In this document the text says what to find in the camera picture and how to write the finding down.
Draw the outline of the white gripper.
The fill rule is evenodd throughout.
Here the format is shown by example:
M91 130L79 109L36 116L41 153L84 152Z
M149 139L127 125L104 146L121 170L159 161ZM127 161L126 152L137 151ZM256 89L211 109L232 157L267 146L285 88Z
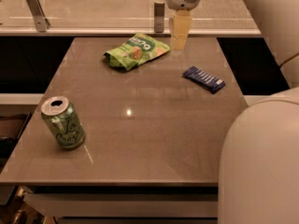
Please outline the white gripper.
M196 8L200 0L155 0L156 3L165 1L170 9L176 11L169 20L171 47L173 50L183 50L192 26L191 12L188 10Z

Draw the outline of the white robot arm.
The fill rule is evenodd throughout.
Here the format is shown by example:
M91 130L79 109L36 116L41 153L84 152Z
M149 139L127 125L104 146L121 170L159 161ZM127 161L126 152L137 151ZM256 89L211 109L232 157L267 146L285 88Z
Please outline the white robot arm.
M298 64L299 0L243 0L275 61ZM299 224L299 102L296 88L239 115L219 170L218 224Z

